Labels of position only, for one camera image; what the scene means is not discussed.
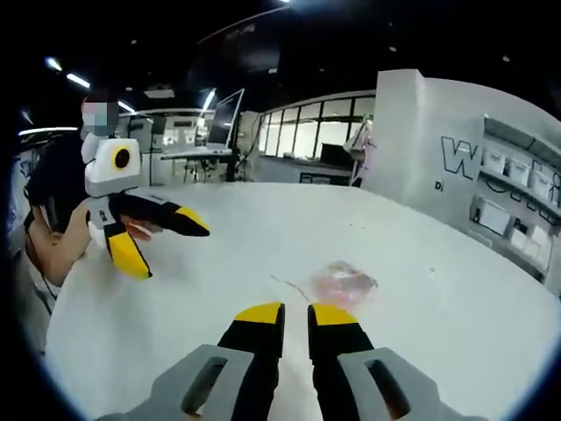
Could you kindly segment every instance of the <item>human arm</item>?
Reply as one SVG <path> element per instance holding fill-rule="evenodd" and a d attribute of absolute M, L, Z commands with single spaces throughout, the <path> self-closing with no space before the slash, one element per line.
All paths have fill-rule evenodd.
<path fill-rule="evenodd" d="M 50 231 L 39 208 L 32 210 L 34 220 L 28 232 L 32 242 L 32 252 L 36 255 L 34 264 L 43 276 L 57 287 L 62 285 L 74 263 L 85 253 L 91 240 L 86 218 L 88 210 L 86 201 L 78 205 L 72 212 L 68 227 L 63 234 Z M 135 239 L 149 241 L 150 233 L 161 231 L 159 227 L 127 216 L 122 216 L 121 221 Z"/>

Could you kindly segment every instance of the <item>plastic bag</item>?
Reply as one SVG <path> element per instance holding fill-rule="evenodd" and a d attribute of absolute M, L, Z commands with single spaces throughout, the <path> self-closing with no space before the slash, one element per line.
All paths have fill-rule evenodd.
<path fill-rule="evenodd" d="M 378 283 L 346 261 L 338 260 L 312 276 L 316 298 L 351 311 Z"/>

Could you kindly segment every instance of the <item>gray gripper base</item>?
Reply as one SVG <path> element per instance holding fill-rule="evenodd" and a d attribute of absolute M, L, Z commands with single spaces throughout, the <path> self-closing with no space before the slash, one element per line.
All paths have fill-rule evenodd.
<path fill-rule="evenodd" d="M 89 217 L 96 228 L 102 230 L 105 226 L 113 225 L 117 221 L 111 214 L 109 197 L 91 197 L 88 199 Z"/>
<path fill-rule="evenodd" d="M 102 197 L 128 189 L 135 189 L 140 184 L 140 175 L 116 178 L 107 182 L 92 182 L 87 177 L 85 180 L 86 193 L 92 197 Z"/>
<path fill-rule="evenodd" d="M 388 348 L 341 354 L 337 359 L 351 387 L 361 421 L 392 420 L 373 372 L 389 374 L 390 382 L 404 397 L 408 408 L 400 421 L 485 420 L 463 417 L 446 406 L 440 401 L 437 384 Z M 380 364 L 382 369 L 374 369 Z M 378 382 L 387 384 L 387 380 L 383 379 Z"/>
<path fill-rule="evenodd" d="M 137 197 L 142 197 L 145 200 L 148 200 L 150 202 L 154 202 L 160 205 L 166 204 L 167 202 L 169 202 L 169 199 L 167 199 L 167 197 L 161 195 L 160 193 L 156 193 L 154 191 L 152 191 L 151 189 L 146 189 L 146 188 L 142 188 L 142 187 L 137 187 L 134 189 L 128 189 L 125 191 L 125 193 L 129 196 L 137 196 Z"/>
<path fill-rule="evenodd" d="M 252 360 L 252 353 L 201 345 L 156 378 L 150 397 L 139 406 L 125 414 L 109 414 L 98 420 L 186 421 L 186 412 L 195 411 L 204 403 L 203 420 L 231 421 Z"/>

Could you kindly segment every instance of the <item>white box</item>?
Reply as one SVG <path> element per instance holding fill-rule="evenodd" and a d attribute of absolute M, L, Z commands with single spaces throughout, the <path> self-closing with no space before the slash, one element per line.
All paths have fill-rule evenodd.
<path fill-rule="evenodd" d="M 548 233 L 537 225 L 534 225 L 529 229 L 528 237 L 533 239 L 539 245 L 545 244 L 545 242 L 550 239 Z"/>
<path fill-rule="evenodd" d="M 553 181 L 539 171 L 535 169 L 530 171 L 528 186 L 544 199 L 548 201 L 552 199 Z"/>
<path fill-rule="evenodd" d="M 514 247 L 516 247 L 518 250 L 523 251 L 524 250 L 524 246 L 526 246 L 526 240 L 528 239 L 528 237 L 526 237 L 524 234 L 522 234 L 522 232 L 514 229 L 512 230 L 512 233 L 510 234 L 510 244 Z"/>
<path fill-rule="evenodd" d="M 528 178 L 530 167 L 517 160 L 507 160 L 507 175 L 508 178 L 515 182 L 519 182 L 523 186 L 528 186 Z"/>
<path fill-rule="evenodd" d="M 540 245 L 537 244 L 533 239 L 527 239 L 524 245 L 524 253 L 527 254 L 532 260 L 537 261 L 537 257 L 540 254 Z"/>
<path fill-rule="evenodd" d="M 488 168 L 495 173 L 502 174 L 506 163 L 507 158 L 505 155 L 487 148 L 483 151 L 483 167 Z"/>
<path fill-rule="evenodd" d="M 537 255 L 537 262 L 547 269 L 550 265 L 551 248 L 552 243 L 550 239 L 547 239 L 544 244 L 540 247 L 540 253 Z"/>
<path fill-rule="evenodd" d="M 557 206 L 558 208 L 561 208 L 561 189 L 560 188 L 554 188 L 553 189 L 553 205 Z"/>
<path fill-rule="evenodd" d="M 489 202 L 485 199 L 479 201 L 478 207 L 478 224 L 486 226 L 499 235 L 504 235 L 507 230 L 508 222 L 510 221 L 510 214 L 493 202 Z"/>

